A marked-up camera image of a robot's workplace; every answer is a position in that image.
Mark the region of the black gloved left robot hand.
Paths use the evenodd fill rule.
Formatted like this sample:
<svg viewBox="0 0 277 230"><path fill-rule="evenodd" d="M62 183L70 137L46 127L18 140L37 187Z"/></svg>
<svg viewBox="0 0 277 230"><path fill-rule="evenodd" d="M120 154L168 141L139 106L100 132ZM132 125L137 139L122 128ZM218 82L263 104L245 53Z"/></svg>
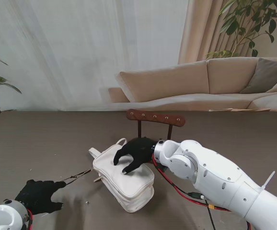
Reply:
<svg viewBox="0 0 277 230"><path fill-rule="evenodd" d="M33 215L52 213L61 210L63 203L52 202L51 197L58 189L65 186L64 181L28 180L15 200L22 203Z"/></svg>

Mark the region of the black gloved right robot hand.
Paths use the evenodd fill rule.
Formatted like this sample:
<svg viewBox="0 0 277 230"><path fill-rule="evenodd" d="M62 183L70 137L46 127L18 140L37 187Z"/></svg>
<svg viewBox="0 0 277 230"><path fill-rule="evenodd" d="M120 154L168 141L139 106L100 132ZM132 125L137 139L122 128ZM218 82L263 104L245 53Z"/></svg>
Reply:
<svg viewBox="0 0 277 230"><path fill-rule="evenodd" d="M123 174L128 174L139 168L142 164L152 160L154 148L157 141L150 138L134 138L118 150L114 156L113 164L116 166L121 157L130 155L133 161L122 170Z"/></svg>

